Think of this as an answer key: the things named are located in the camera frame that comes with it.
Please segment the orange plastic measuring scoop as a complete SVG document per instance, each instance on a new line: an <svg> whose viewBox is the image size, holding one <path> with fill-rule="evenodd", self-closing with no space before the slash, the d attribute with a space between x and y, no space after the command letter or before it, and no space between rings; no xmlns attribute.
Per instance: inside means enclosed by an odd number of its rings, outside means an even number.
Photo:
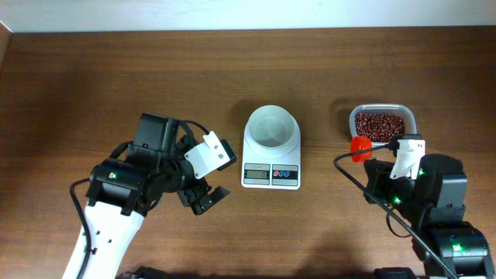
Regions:
<svg viewBox="0 0 496 279"><path fill-rule="evenodd" d="M364 136L355 136L352 138L350 145L351 153L368 150L370 148L372 148L372 143L369 138ZM371 156L372 156L371 152L366 152L357 155L352 155L351 158L354 163L364 163L366 160L369 160Z"/></svg>

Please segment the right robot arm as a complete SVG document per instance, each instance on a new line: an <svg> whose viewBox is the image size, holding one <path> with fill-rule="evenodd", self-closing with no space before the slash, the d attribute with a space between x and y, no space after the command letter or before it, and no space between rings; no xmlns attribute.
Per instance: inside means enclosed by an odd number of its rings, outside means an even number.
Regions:
<svg viewBox="0 0 496 279"><path fill-rule="evenodd" d="M419 161L416 179L390 177L393 163L367 160L367 189L397 210L411 229L459 277L493 277L487 240L463 219L468 180L463 163L442 154Z"/></svg>

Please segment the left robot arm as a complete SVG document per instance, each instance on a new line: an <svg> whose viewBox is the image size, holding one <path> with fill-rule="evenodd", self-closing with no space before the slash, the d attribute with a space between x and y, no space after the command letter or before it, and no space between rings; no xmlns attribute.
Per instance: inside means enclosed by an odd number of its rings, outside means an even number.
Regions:
<svg viewBox="0 0 496 279"><path fill-rule="evenodd" d="M148 212L164 194L175 193L194 215L202 215L229 194L212 188L205 177L236 162L226 140L206 131L198 142L191 120L144 113L136 137L118 145L85 182L81 205L70 195L81 221L65 278L114 278Z"/></svg>

